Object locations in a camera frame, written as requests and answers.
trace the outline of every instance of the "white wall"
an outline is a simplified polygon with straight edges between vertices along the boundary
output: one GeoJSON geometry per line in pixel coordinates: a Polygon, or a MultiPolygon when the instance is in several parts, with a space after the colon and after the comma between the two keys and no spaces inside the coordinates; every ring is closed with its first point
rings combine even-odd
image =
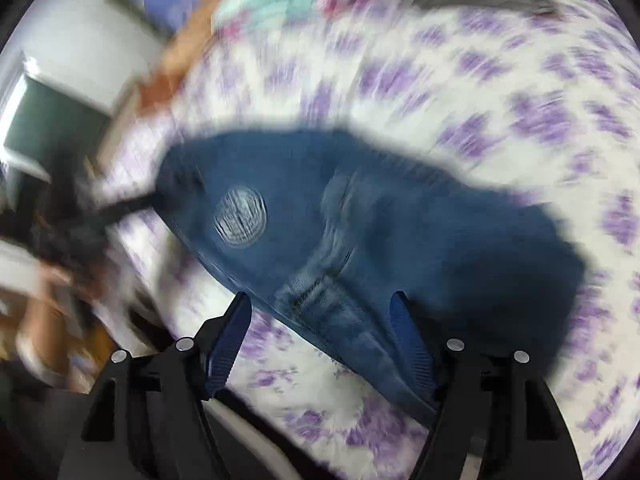
{"type": "Polygon", "coordinates": [[[162,44],[104,0],[36,0],[0,53],[0,85],[21,52],[113,110],[124,83],[148,72],[162,44]]]}

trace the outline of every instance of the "purple floral pattern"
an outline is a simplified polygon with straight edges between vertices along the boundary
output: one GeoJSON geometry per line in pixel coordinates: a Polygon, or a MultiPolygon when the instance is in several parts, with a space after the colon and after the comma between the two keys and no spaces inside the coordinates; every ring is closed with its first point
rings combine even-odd
{"type": "Polygon", "coordinates": [[[401,117],[406,117],[407,115],[416,112],[422,106],[429,102],[432,94],[429,91],[417,92],[415,94],[410,94],[409,97],[402,103],[401,108],[398,110],[398,115],[401,117]]]}
{"type": "Polygon", "coordinates": [[[599,9],[603,9],[606,12],[605,16],[610,16],[612,14],[615,14],[615,10],[613,10],[613,7],[611,7],[611,4],[607,0],[589,0],[589,1],[599,9]]]}
{"type": "Polygon", "coordinates": [[[216,85],[222,95],[229,95],[236,90],[242,79],[244,71],[241,66],[226,62],[220,67],[220,74],[216,79],[216,85]]]}
{"type": "Polygon", "coordinates": [[[385,463],[396,460],[404,439],[409,438],[420,449],[426,436],[426,431],[411,431],[406,416],[388,402],[379,396],[370,396],[364,399],[358,423],[347,432],[345,444],[367,447],[375,462],[385,463]]]}
{"type": "Polygon", "coordinates": [[[389,13],[389,5],[384,0],[356,0],[353,10],[357,14],[363,13],[368,18],[381,20],[389,13]]]}
{"type": "Polygon", "coordinates": [[[630,250],[638,236],[638,215],[633,195],[623,191],[612,200],[602,219],[602,228],[625,249],[630,250]]]}
{"type": "Polygon", "coordinates": [[[573,52],[578,67],[584,73],[592,75],[609,86],[613,85],[615,74],[607,62],[604,61],[602,53],[586,48],[574,48],[573,52]]]}
{"type": "Polygon", "coordinates": [[[636,90],[640,90],[640,75],[638,75],[638,72],[629,70],[628,68],[625,68],[624,70],[626,80],[629,81],[629,84],[636,90]]]}
{"type": "Polygon", "coordinates": [[[521,137],[533,137],[541,144],[558,146],[567,142],[574,119],[564,104],[562,92],[535,96],[523,92],[511,97],[511,125],[521,137]]]}
{"type": "Polygon", "coordinates": [[[298,77],[298,65],[295,60],[275,63],[264,80],[265,91],[290,89],[298,77]]]}
{"type": "Polygon", "coordinates": [[[529,25],[545,34],[561,34],[561,23],[555,16],[531,16],[529,18],[529,25]]]}
{"type": "Polygon", "coordinates": [[[300,115],[310,123],[321,123],[329,118],[334,88],[331,83],[321,81],[314,94],[302,96],[300,115]]]}
{"type": "Polygon", "coordinates": [[[285,410],[282,415],[286,428],[301,438],[308,444],[313,444],[318,439],[330,438],[332,432],[323,427],[325,413],[318,413],[313,410],[306,410],[301,415],[296,416],[291,410],[285,410]]]}
{"type": "Polygon", "coordinates": [[[577,16],[578,18],[589,17],[589,15],[586,12],[584,12],[582,9],[579,9],[578,7],[572,6],[572,5],[565,5],[564,12],[571,16],[577,16]]]}
{"type": "Polygon", "coordinates": [[[634,272],[630,286],[636,292],[640,292],[640,272],[634,272]]]}
{"type": "Polygon", "coordinates": [[[607,30],[601,30],[600,34],[604,38],[607,38],[609,43],[612,44],[620,53],[631,54],[631,50],[629,50],[629,47],[622,43],[622,41],[620,41],[620,38],[615,33],[609,32],[607,30]]]}
{"type": "Polygon", "coordinates": [[[519,207],[536,205],[542,202],[542,192],[539,189],[508,189],[506,192],[510,202],[519,207]]]}
{"type": "Polygon", "coordinates": [[[362,37],[360,35],[342,32],[335,38],[335,41],[329,44],[329,49],[340,54],[350,54],[356,52],[361,45],[362,37]]]}
{"type": "Polygon", "coordinates": [[[411,59],[383,64],[374,60],[362,68],[358,95],[361,98],[394,99],[406,92],[420,76],[422,69],[411,59]]]}
{"type": "Polygon", "coordinates": [[[602,30],[590,30],[584,35],[584,39],[598,48],[607,49],[609,47],[602,30]]]}
{"type": "Polygon", "coordinates": [[[496,57],[489,57],[477,50],[468,50],[460,57],[458,73],[475,75],[482,82],[491,81],[506,74],[511,67],[503,64],[496,57]]]}
{"type": "Polygon", "coordinates": [[[635,298],[631,304],[631,315],[636,321],[640,321],[640,298],[635,298]]]}
{"type": "Polygon", "coordinates": [[[494,9],[465,7],[460,11],[459,22],[463,34],[500,36],[508,30],[506,20],[494,9]]]}
{"type": "Polygon", "coordinates": [[[585,150],[576,153],[569,159],[567,165],[568,175],[564,181],[567,183],[578,182],[582,177],[598,174],[596,164],[598,155],[595,150],[585,150]]]}
{"type": "Polygon", "coordinates": [[[293,345],[289,330],[268,314],[254,310],[249,330],[240,347],[240,355],[246,359],[261,358],[267,348],[276,347],[285,352],[293,345]]]}
{"type": "Polygon", "coordinates": [[[584,366],[575,373],[579,381],[591,381],[598,376],[598,363],[592,359],[585,362],[584,366]]]}
{"type": "Polygon", "coordinates": [[[498,143],[486,134],[488,119],[485,114],[475,114],[462,124],[448,126],[440,134],[438,144],[452,146],[461,158],[477,162],[498,143]]]}
{"type": "Polygon", "coordinates": [[[354,372],[349,370],[347,367],[341,365],[338,361],[334,361],[334,364],[335,364],[334,376],[336,379],[339,379],[340,377],[343,377],[343,376],[350,376],[354,374],[354,372]]]}
{"type": "Polygon", "coordinates": [[[604,16],[603,20],[609,27],[614,28],[616,31],[621,32],[625,36],[628,35],[628,31],[626,30],[625,24],[622,20],[615,14],[609,13],[604,16]]]}
{"type": "Polygon", "coordinates": [[[578,290],[569,335],[564,343],[566,354],[590,354],[598,332],[606,330],[614,319],[610,307],[602,301],[602,289],[608,281],[606,272],[594,272],[578,290]]]}
{"type": "Polygon", "coordinates": [[[418,32],[415,35],[415,41],[425,46],[441,46],[447,41],[445,28],[442,25],[433,25],[418,32]]]}
{"type": "Polygon", "coordinates": [[[527,41],[529,41],[529,37],[526,34],[518,34],[505,41],[502,47],[504,50],[514,50],[527,43],[527,41]]]}
{"type": "Polygon", "coordinates": [[[276,393],[282,393],[283,389],[276,383],[277,380],[284,380],[286,383],[295,385],[294,376],[298,373],[295,368],[291,370],[258,370],[254,378],[247,384],[249,388],[273,387],[276,393]]]}
{"type": "Polygon", "coordinates": [[[610,462],[617,456],[622,445],[620,432],[617,432],[613,436],[608,436],[593,448],[591,456],[582,466],[582,471],[588,473],[590,470],[610,462]]]}
{"type": "Polygon", "coordinates": [[[568,65],[568,59],[564,54],[552,54],[545,59],[543,68],[554,72],[560,79],[571,81],[575,79],[575,72],[568,65]]]}
{"type": "Polygon", "coordinates": [[[590,411],[587,418],[580,424],[585,431],[593,431],[598,434],[606,422],[611,418],[615,411],[620,407],[620,394],[626,381],[618,383],[605,399],[599,399],[595,403],[595,407],[590,411]]]}
{"type": "Polygon", "coordinates": [[[595,101],[588,101],[584,107],[598,118],[598,129],[601,132],[610,132],[619,140],[627,140],[631,137],[629,129],[617,118],[611,109],[595,101]]]}

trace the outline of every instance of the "denim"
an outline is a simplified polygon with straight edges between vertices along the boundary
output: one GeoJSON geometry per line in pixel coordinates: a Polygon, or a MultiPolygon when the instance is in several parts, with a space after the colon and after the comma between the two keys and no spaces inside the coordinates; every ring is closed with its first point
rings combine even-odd
{"type": "Polygon", "coordinates": [[[448,333],[483,351],[524,350],[547,370],[584,274],[540,206],[345,130],[190,140],[169,150],[156,191],[162,219],[217,280],[427,426],[434,370],[402,344],[396,291],[448,333]]]}

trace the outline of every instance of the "bed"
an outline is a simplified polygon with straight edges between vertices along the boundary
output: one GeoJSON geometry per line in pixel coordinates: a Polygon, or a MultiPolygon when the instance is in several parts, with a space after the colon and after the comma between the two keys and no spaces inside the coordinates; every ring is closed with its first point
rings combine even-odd
{"type": "MultiPolygon", "coordinates": [[[[364,0],[332,19],[222,39],[170,108],[129,127],[101,195],[147,190],[175,142],[303,121],[347,124],[477,186],[545,203],[588,261],[549,383],[595,480],[640,420],[640,52],[607,0],[553,1],[558,13],[545,17],[364,0]]],[[[155,214],[130,217],[116,237],[174,336],[193,335],[230,303],[155,214]]],[[[228,386],[340,478],[407,478],[427,434],[260,312],[228,386]]]]}

